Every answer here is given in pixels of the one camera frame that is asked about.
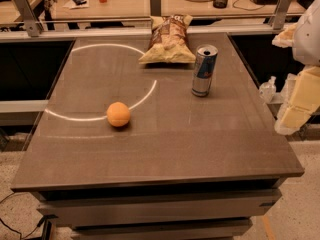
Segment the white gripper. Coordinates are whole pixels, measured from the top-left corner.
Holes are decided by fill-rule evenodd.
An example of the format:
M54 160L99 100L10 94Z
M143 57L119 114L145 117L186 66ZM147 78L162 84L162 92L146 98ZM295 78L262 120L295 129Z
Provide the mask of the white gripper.
M289 99L277 115L275 131L281 135L297 132L320 107L320 0L314 0L304 14L272 40L274 46L292 45L293 58L305 66L289 89Z

